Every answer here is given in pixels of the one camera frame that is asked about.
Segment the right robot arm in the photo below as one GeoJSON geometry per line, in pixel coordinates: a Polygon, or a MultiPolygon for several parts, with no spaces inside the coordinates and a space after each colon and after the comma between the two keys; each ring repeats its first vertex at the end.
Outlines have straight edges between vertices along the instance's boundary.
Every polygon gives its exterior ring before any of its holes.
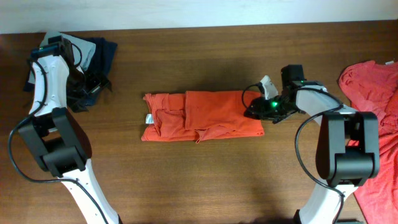
{"type": "Polygon", "coordinates": [[[298,162],[315,183],[307,203],[295,212],[293,223],[339,223],[345,200],[368,179],[377,176],[379,134],[377,116],[345,105],[316,80],[304,77],[301,65],[281,70],[282,88],[278,92],[268,76],[255,83],[260,97],[245,106],[248,118],[271,120],[277,124],[295,113],[309,115],[295,134],[298,162]],[[311,121],[320,126],[315,155],[318,176],[305,167],[299,151],[299,137],[311,121]]]}

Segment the red printed soccer t-shirt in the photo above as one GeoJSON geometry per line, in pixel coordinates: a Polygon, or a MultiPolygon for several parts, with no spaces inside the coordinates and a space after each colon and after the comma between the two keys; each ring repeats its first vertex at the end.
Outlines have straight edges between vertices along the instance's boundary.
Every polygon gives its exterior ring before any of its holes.
{"type": "Polygon", "coordinates": [[[255,91],[186,91],[185,93],[147,93],[150,118],[142,141],[206,141],[259,137],[264,128],[258,119],[244,116],[249,103],[260,97],[255,91]]]}

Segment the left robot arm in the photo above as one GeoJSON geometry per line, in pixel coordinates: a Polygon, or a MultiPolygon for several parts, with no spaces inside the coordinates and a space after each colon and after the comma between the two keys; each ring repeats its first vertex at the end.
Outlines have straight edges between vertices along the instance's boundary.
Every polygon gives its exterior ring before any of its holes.
{"type": "Polygon", "coordinates": [[[34,101],[7,143],[19,134],[38,166],[52,175],[36,182],[62,183],[87,223],[121,223],[96,180],[90,140],[72,115],[86,111],[86,99],[111,88],[111,83],[101,72],[84,71],[75,52],[82,54],[79,46],[61,35],[31,51],[34,101]]]}

